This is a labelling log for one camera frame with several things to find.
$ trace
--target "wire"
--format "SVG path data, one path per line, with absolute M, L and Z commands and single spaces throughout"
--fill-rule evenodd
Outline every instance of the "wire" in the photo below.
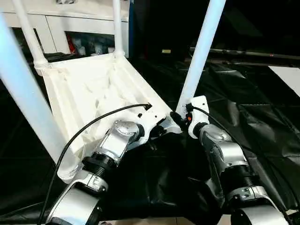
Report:
M 210 115 L 209 113 L 207 113 L 206 111 L 204 111 L 203 109 L 200 109 L 198 107 L 194 107 L 192 105 L 187 105 L 187 110 L 189 111 L 189 109 L 196 109 L 202 113 L 204 113 L 205 115 L 207 115 L 210 119 L 212 119 L 219 127 L 221 127 L 225 132 L 227 132 L 232 140 L 234 142 L 236 142 L 240 147 L 242 148 L 246 148 L 248 149 L 249 151 L 252 151 L 252 149 L 242 145 L 232 134 L 231 132 L 229 132 L 229 130 L 227 128 L 225 128 L 215 117 L 213 117 L 212 115 Z M 282 172 L 264 155 L 264 154 L 260 154 L 258 152 L 255 152 L 255 151 L 252 151 L 253 153 L 257 154 L 257 155 L 262 155 L 264 157 L 264 159 L 266 159 L 266 161 L 269 162 L 269 164 L 280 174 L 280 176 L 283 178 L 283 180 L 286 182 L 286 184 L 288 185 L 291 193 L 293 194 L 294 198 L 295 198 L 295 201 L 297 202 L 298 206 L 300 205 L 299 204 L 299 200 L 298 200 L 298 197 L 294 191 L 294 189 L 292 188 L 290 182 L 285 178 L 285 176 L 282 174 Z M 291 219 L 289 218 L 289 216 L 287 215 L 287 213 L 284 211 L 284 210 L 281 210 L 282 214 L 284 215 L 284 217 L 288 220 L 289 224 L 291 224 Z
M 51 189 L 52 189 L 52 186 L 53 186 L 53 183 L 54 183 L 54 180 L 55 180 L 55 176 L 57 174 L 57 171 L 60 167 L 60 164 L 62 162 L 62 159 L 64 158 L 64 155 L 65 153 L 67 152 L 68 148 L 70 147 L 71 143 L 75 140 L 75 138 L 81 134 L 86 128 L 88 128 L 89 126 L 91 126 L 92 124 L 94 124 L 95 122 L 103 119 L 104 117 L 107 117 L 109 115 L 112 115 L 114 113 L 117 113 L 117 112 L 120 112 L 122 110 L 125 110 L 125 109 L 129 109 L 129 108 L 134 108 L 134 107 L 139 107 L 139 106 L 145 106 L 146 110 L 148 110 L 151 105 L 150 104 L 136 104 L 136 105 L 129 105 L 129 106 L 125 106 L 123 108 L 120 108 L 120 109 L 116 109 L 114 111 L 111 111 L 111 112 L 108 112 L 102 116 L 99 116 L 97 118 L 95 118 L 94 120 L 92 120 L 91 122 L 89 122 L 87 125 L 83 126 L 76 134 L 74 134 L 74 136 L 67 142 L 67 144 L 65 145 L 65 147 L 63 148 L 61 154 L 60 154 L 60 157 L 59 159 L 57 160 L 57 164 L 56 164 L 56 167 L 54 169 L 54 172 L 53 172 L 53 176 L 51 178 L 51 181 L 50 181 L 50 184 L 49 184 L 49 188 L 47 190 L 47 194 L 46 194 L 46 198 L 45 198 L 45 201 L 44 201 L 44 205 L 42 207 L 42 210 L 41 210 L 41 213 L 39 215 L 39 219 L 38 219 L 38 222 L 37 222 L 37 225 L 41 225 L 42 224 L 42 220 L 43 220 L 43 217 L 44 217 L 44 214 L 45 214 L 45 211 L 46 211 L 46 207 L 47 207 L 47 202 L 49 200 L 49 196 L 50 196 L 50 193 L 51 193 Z

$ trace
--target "white table surface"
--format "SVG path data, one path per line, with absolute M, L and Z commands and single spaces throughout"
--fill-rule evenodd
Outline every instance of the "white table surface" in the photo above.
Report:
M 294 67 L 270 67 L 300 97 L 300 69 Z
M 74 4 L 59 5 L 55 0 L 23 0 L 29 14 L 68 16 L 113 20 L 113 0 L 77 0 Z M 121 2 L 121 19 L 128 22 L 130 0 Z M 0 0 L 0 10 L 14 13 L 12 0 Z

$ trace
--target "white pole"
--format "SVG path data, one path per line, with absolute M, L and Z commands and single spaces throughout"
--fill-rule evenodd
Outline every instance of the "white pole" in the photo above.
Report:
M 226 0 L 210 0 L 176 112 L 185 118 L 185 105 L 194 97 Z
M 11 30 L 0 14 L 0 78 L 56 163 L 66 144 Z M 79 159 L 67 151 L 58 175 L 65 182 L 78 170 Z
M 41 69 L 49 67 L 49 63 L 43 55 L 41 47 L 38 43 L 37 36 L 29 22 L 22 0 L 13 0 L 13 3 L 15 6 L 15 11 L 21 23 L 22 31 L 31 51 L 35 68 Z
M 113 24 L 115 55 L 124 55 L 120 0 L 113 0 Z

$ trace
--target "white plastic tray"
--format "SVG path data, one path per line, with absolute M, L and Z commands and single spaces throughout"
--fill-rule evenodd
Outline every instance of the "white plastic tray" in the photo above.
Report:
M 114 54 L 51 63 L 43 78 L 53 115 L 66 140 L 94 118 L 127 105 L 150 103 L 166 116 L 171 111 L 127 59 Z M 137 107 L 102 119 L 73 142 L 72 151 L 102 138 L 117 119 L 138 122 L 137 115 L 144 111 Z

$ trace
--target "black cloth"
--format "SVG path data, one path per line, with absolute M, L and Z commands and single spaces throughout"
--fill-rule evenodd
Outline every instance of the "black cloth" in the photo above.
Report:
M 175 109 L 187 67 L 144 60 L 132 63 Z M 46 93 L 42 77 L 36 79 Z M 207 65 L 196 93 L 202 94 L 208 99 L 210 113 L 242 142 L 278 206 L 298 207 L 298 96 L 268 67 L 221 65 Z M 3 85 L 0 100 L 6 130 L 0 146 L 0 223 L 32 224 L 37 221 L 54 165 Z M 196 224 L 215 224 L 221 211 L 205 186 L 208 168 L 199 142 L 186 134 L 168 134 L 131 150 L 110 184 L 102 219 L 184 216 Z M 64 186 L 56 180 L 49 207 Z

